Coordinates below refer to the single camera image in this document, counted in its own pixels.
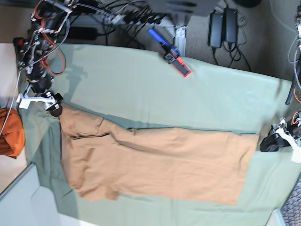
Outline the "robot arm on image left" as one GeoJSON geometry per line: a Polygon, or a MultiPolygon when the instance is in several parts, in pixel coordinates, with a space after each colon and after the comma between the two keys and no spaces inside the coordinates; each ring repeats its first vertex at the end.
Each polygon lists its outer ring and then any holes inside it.
{"type": "Polygon", "coordinates": [[[28,83],[25,91],[19,93],[17,103],[20,108],[27,109],[32,102],[41,102],[52,116],[59,117],[62,113],[63,97],[51,91],[54,77],[62,73],[53,72],[48,57],[56,52],[66,66],[66,60],[57,43],[57,36],[65,29],[62,42],[70,31],[69,16],[74,9],[72,0],[40,0],[30,17],[31,28],[27,38],[14,38],[16,64],[19,72],[25,73],[28,83]]]}

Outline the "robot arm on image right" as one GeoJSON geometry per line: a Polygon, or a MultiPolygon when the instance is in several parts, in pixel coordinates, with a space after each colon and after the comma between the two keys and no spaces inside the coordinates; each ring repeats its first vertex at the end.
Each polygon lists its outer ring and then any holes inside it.
{"type": "MultiPolygon", "coordinates": [[[[297,56],[301,54],[301,44],[294,54],[293,70],[294,78],[290,87],[288,97],[285,104],[289,105],[291,99],[294,97],[298,103],[301,100],[296,96],[296,88],[301,87],[301,59],[297,56]]],[[[262,140],[260,144],[261,152],[277,152],[282,147],[290,146],[294,151],[299,151],[301,147],[298,145],[298,140],[301,139],[301,112],[296,111],[291,119],[286,120],[281,118],[278,124],[271,125],[268,135],[262,140]]]]}

